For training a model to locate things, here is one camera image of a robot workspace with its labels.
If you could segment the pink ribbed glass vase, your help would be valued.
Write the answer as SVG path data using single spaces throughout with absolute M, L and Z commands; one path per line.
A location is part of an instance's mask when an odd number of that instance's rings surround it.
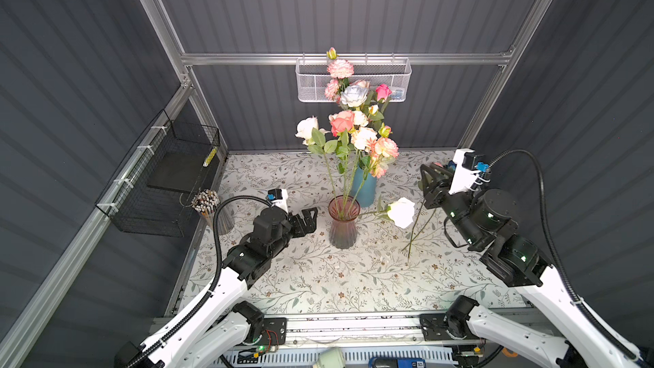
M 358 238 L 356 220 L 361 208 L 359 202 L 352 197 L 335 197 L 328 205 L 328 213 L 332 219 L 329 240 L 337 249 L 347 250 L 354 246 Z

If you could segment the white rose stem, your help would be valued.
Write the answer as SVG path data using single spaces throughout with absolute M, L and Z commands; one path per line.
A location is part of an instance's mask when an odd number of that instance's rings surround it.
M 407 198 L 400 198 L 383 209 L 360 213 L 360 216 L 386 216 L 396 227 L 406 229 L 413 223 L 416 204 Z
M 330 181 L 333 198 L 337 197 L 337 188 L 330 166 L 329 156 L 334 154 L 338 148 L 337 140 L 326 139 L 327 131 L 321 129 L 318 119 L 314 116 L 301 120 L 296 126 L 296 137 L 302 139 L 302 143 L 311 154 L 323 158 L 328 179 Z

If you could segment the peach pink peony stem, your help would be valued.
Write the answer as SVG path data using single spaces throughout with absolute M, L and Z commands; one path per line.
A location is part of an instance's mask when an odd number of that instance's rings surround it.
M 359 154 L 355 171 L 361 168 L 377 180 L 384 177 L 390 165 L 398 158 L 397 144 L 387 137 L 377 137 L 372 133 L 361 132 L 353 135 L 352 144 Z

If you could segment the teal ceramic vase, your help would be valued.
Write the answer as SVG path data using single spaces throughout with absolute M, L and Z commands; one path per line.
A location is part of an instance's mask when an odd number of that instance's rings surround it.
M 356 198 L 362 208 L 370 207 L 375 201 L 376 184 L 376 177 L 373 177 L 368 172 L 364 172 L 361 168 L 357 168 L 356 172 L 354 172 L 354 181 L 350 196 Z

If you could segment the white peony spray stem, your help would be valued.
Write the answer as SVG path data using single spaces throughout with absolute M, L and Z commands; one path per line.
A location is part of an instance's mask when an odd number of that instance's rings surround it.
M 360 109 L 344 110 L 332 122 L 332 128 L 347 148 L 339 170 L 343 171 L 343 190 L 357 199 L 362 208 L 372 206 L 376 184 L 398 157 L 396 143 L 389 137 L 391 128 L 377 119 L 381 114 L 372 106 L 369 114 Z

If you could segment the hot pink rose stem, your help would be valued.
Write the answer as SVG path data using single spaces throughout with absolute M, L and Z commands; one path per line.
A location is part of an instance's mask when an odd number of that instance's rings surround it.
M 369 106 L 369 114 L 375 115 L 383 113 L 388 107 L 390 96 L 392 95 L 391 89 L 388 85 L 379 85 L 371 92 L 371 105 Z

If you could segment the white blue flower stem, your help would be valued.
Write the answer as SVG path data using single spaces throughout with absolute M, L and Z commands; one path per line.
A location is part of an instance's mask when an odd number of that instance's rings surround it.
M 371 90 L 359 85 L 350 85 L 340 95 L 338 104 L 343 110 L 361 110 L 371 105 Z

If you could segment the cream peach rose stem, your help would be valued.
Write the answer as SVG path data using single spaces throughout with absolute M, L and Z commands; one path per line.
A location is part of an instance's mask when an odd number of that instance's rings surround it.
M 358 86 L 358 87 L 361 87 L 361 88 L 364 88 L 364 89 L 369 89 L 370 85 L 371 85 L 371 83 L 369 81 L 366 81 L 366 80 L 358 80 L 355 83 L 353 83 L 353 86 Z

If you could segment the pink peony spray stem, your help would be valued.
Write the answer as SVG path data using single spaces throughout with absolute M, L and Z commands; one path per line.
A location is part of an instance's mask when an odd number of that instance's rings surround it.
M 342 100 L 346 90 L 350 87 L 350 78 L 354 75 L 354 66 L 349 61 L 340 59 L 333 47 L 326 52 L 326 57 L 328 62 L 327 73 L 330 75 L 330 81 L 325 87 L 325 97 L 343 108 L 354 108 L 353 102 Z

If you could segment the large salmon pink rose stem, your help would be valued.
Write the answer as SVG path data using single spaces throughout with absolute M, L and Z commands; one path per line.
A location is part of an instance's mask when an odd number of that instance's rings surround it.
M 352 144 L 352 135 L 356 130 L 354 124 L 355 114 L 352 110 L 344 110 L 337 114 L 330 115 L 330 127 L 332 140 L 327 141 L 324 146 L 326 154 L 335 154 L 338 159 L 337 170 L 342 176 L 342 214 L 349 201 L 349 193 L 352 188 L 351 165 L 354 159 L 351 158 L 355 148 Z

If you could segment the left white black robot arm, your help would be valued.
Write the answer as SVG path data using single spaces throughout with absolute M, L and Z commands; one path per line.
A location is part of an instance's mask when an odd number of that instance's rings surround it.
M 278 204 L 253 221 L 253 231 L 231 248 L 216 275 L 175 318 L 136 345 L 126 343 L 115 367 L 206 367 L 242 342 L 260 337 L 263 313 L 243 300 L 293 239 L 314 233 L 318 209 L 294 215 Z

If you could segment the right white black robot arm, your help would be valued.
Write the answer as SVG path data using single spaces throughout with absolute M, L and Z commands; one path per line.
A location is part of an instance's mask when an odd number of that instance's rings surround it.
M 448 334 L 495 342 L 541 367 L 651 367 L 647 349 L 633 344 L 602 320 L 582 299 L 573 299 L 555 266 L 533 242 L 519 235 L 516 202 L 507 192 L 456 189 L 456 173 L 422 165 L 421 185 L 429 209 L 442 209 L 463 237 L 463 247 L 480 254 L 495 277 L 514 288 L 558 331 L 543 334 L 459 296 L 442 322 Z

